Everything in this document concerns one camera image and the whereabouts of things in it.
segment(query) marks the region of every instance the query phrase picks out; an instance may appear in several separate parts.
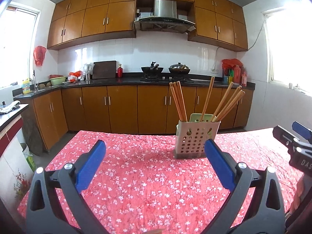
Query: stainless steel range hood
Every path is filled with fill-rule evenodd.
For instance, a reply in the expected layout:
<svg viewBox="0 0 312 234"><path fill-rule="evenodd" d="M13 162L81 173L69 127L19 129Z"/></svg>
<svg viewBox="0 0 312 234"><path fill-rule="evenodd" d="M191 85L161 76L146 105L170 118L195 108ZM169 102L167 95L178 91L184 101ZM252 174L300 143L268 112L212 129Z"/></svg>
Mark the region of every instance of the stainless steel range hood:
<svg viewBox="0 0 312 234"><path fill-rule="evenodd" d="M195 29L195 23L177 18L177 2L170 0L155 0L154 16L139 18L134 23L141 31L185 33Z"/></svg>

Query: floor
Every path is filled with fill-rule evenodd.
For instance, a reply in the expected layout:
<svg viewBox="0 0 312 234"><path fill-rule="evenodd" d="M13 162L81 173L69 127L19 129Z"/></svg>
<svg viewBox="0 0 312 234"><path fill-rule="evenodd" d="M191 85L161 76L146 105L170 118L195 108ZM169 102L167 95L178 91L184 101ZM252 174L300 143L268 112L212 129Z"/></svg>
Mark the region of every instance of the floor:
<svg viewBox="0 0 312 234"><path fill-rule="evenodd" d="M245 129L231 129L231 130L219 130L219 134L223 133L236 133L236 132L246 132ZM76 135L73 132L67 132L49 151L49 153L44 153L42 156L34 155L34 161L37 167L46 168L48 164L53 160L53 158L65 147L65 145Z"/></svg>

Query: towel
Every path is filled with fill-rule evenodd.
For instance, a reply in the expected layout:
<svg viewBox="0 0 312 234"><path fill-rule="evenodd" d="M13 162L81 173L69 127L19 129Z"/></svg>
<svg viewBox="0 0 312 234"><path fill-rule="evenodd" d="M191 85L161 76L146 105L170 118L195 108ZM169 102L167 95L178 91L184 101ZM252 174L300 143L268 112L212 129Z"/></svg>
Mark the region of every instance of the towel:
<svg viewBox="0 0 312 234"><path fill-rule="evenodd" d="M17 108L20 105L21 102L19 102L18 100L13 101L11 104L9 104L6 107L0 107L0 114L6 114L10 111L12 111L13 109Z"/></svg>

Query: black countertop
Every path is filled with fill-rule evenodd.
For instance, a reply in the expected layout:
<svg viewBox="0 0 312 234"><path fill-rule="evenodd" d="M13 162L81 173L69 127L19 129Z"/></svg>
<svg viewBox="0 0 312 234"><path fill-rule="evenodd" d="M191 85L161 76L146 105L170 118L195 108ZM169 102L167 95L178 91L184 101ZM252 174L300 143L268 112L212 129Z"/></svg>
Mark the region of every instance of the black countertop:
<svg viewBox="0 0 312 234"><path fill-rule="evenodd" d="M192 79L191 82L181 81L182 86L194 86L194 87L209 87L210 80L199 80ZM23 95L20 94L14 97L14 100L25 99L25 98L35 98L51 91L66 89L66 88L76 88L76 87L90 87L90 86L111 86L111 85L169 85L168 81L152 81L148 82L142 77L124 77L124 78L109 78L109 79L95 79L89 81L80 81L76 83L65 83L59 87L50 88L42 91L37 91L33 94ZM227 88L228 85L223 82L215 81L213 84L217 88ZM247 83L247 87L243 87L247 90L255 90L254 83Z"/></svg>
<svg viewBox="0 0 312 234"><path fill-rule="evenodd" d="M28 108L28 104L20 104L18 108L13 111L10 111L7 114L0 114L0 132L10 124L18 115Z"/></svg>

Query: blue gripper pad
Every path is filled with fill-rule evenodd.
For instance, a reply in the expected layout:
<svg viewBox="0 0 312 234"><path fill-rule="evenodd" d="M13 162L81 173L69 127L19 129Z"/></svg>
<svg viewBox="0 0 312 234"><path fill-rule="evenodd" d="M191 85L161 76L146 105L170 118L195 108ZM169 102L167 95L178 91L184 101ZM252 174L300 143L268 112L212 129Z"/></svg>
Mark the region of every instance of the blue gripper pad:
<svg viewBox="0 0 312 234"><path fill-rule="evenodd" d="M88 188L105 154L106 154L106 145L103 141L98 140L88 153L82 154L79 157L79 158L87 157L87 159L85 160L83 165L80 167L78 173L76 174L75 186L78 193L81 193L82 190Z"/></svg>
<svg viewBox="0 0 312 234"><path fill-rule="evenodd" d="M205 142L205 154L225 189L235 189L235 173L224 159L222 151L212 139Z"/></svg>
<svg viewBox="0 0 312 234"><path fill-rule="evenodd" d="M292 129L301 135L304 139L310 141L312 138L312 131L310 129L307 129L305 126L301 125L299 122L295 121L292 124Z"/></svg>

